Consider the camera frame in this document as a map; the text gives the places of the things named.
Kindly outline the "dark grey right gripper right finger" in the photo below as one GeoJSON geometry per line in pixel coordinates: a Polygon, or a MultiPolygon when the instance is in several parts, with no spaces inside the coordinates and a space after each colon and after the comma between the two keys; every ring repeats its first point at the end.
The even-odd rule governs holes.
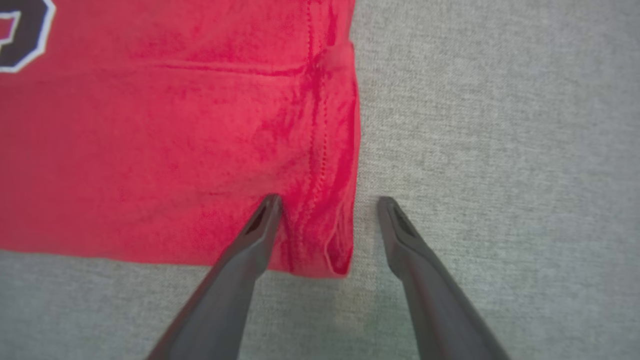
{"type": "Polygon", "coordinates": [[[377,201],[387,264],[403,285],[421,360],[507,360],[509,355],[398,202],[377,201]]]}

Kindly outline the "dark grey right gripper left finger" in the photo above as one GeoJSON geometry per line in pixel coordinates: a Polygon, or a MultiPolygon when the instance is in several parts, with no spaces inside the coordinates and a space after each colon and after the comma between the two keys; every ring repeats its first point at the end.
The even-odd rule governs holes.
{"type": "Polygon", "coordinates": [[[268,194],[148,355],[149,360],[236,360],[256,281],[265,273],[282,199],[268,194]]]}

